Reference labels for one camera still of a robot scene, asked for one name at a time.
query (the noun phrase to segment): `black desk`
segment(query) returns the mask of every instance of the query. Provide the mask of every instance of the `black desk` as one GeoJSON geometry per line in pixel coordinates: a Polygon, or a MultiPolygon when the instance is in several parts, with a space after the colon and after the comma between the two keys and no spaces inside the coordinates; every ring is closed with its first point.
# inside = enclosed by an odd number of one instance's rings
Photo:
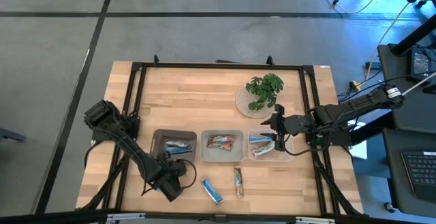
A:
{"type": "MultiPolygon", "coordinates": [[[[378,50],[385,80],[406,74],[406,57],[395,56],[387,45],[378,46],[378,50]]],[[[401,92],[414,85],[405,78],[389,83],[401,92]]],[[[406,95],[403,107],[392,111],[392,118],[398,129],[436,134],[436,95],[424,94],[419,87],[414,89],[406,95]]]]}
{"type": "Polygon", "coordinates": [[[382,134],[391,174],[392,205],[407,214],[436,218],[436,204],[414,196],[401,158],[405,150],[436,151],[436,135],[393,129],[383,129],[382,134]]]}
{"type": "MultiPolygon", "coordinates": [[[[378,51],[385,80],[406,75],[407,57],[392,54],[387,45],[379,45],[378,51]]],[[[397,86],[401,92],[414,85],[405,78],[389,81],[389,84],[397,86]]],[[[353,131],[352,144],[381,133],[383,128],[436,134],[436,95],[425,94],[420,87],[414,89],[405,96],[403,107],[353,131]]]]}

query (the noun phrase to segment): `plastic container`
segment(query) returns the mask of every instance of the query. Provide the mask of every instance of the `plastic container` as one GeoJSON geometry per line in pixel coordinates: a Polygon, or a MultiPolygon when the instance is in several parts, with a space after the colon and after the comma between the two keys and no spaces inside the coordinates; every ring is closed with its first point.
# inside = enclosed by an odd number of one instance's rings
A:
{"type": "MultiPolygon", "coordinates": [[[[265,146],[267,143],[254,143],[250,144],[250,136],[262,136],[261,133],[275,133],[272,129],[250,129],[248,133],[247,138],[247,145],[248,145],[248,155],[250,159],[254,161],[270,161],[270,162],[286,162],[291,161],[294,159],[294,156],[287,154],[286,152],[280,152],[278,150],[272,149],[271,151],[260,155],[259,157],[254,157],[253,150],[265,146]]],[[[292,136],[289,138],[289,140],[285,143],[285,147],[288,151],[291,153],[294,152],[294,144],[292,141],[292,136]]]]}
{"type": "Polygon", "coordinates": [[[191,131],[175,131],[170,129],[157,129],[153,133],[153,141],[151,142],[151,155],[156,157],[165,147],[165,142],[181,141],[185,144],[190,144],[192,147],[192,152],[180,153],[171,155],[172,159],[186,159],[190,162],[196,157],[197,148],[197,134],[191,131]]]}
{"type": "Polygon", "coordinates": [[[211,129],[202,132],[200,157],[205,162],[238,162],[245,158],[244,133],[238,129],[211,129]],[[235,135],[231,151],[207,148],[207,141],[215,135],[235,135]]]}

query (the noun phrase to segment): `potted plant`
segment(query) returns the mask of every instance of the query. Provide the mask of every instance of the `potted plant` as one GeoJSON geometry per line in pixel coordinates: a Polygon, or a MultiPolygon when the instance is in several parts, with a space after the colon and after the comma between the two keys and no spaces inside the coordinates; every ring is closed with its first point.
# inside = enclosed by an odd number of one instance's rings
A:
{"type": "Polygon", "coordinates": [[[245,89],[259,99],[248,104],[250,110],[260,110],[265,104],[271,108],[275,105],[277,94],[283,90],[283,81],[275,74],[266,74],[263,78],[252,77],[245,89]]]}
{"type": "Polygon", "coordinates": [[[272,112],[277,94],[282,90],[283,81],[275,74],[252,77],[251,82],[236,95],[236,106],[246,116],[262,118],[272,112]]]}

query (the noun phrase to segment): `keyboard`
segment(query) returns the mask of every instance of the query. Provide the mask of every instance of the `keyboard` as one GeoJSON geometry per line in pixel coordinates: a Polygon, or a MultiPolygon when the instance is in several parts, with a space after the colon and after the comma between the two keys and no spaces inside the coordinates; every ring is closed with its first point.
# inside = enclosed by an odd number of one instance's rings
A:
{"type": "Polygon", "coordinates": [[[402,152],[415,197],[436,203],[436,152],[402,152]]]}

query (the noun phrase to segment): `table leg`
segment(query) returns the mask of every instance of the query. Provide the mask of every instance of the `table leg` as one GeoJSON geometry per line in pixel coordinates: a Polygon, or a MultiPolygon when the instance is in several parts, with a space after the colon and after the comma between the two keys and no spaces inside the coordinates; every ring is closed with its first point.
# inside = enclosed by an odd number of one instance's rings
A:
{"type": "Polygon", "coordinates": [[[1,139],[13,139],[24,142],[26,140],[26,136],[20,135],[19,133],[15,133],[12,131],[8,131],[7,129],[0,128],[0,141],[1,139]]]}
{"type": "Polygon", "coordinates": [[[350,132],[352,145],[357,145],[362,141],[381,133],[384,128],[395,128],[392,112],[389,112],[374,121],[367,123],[365,126],[350,132]]]}

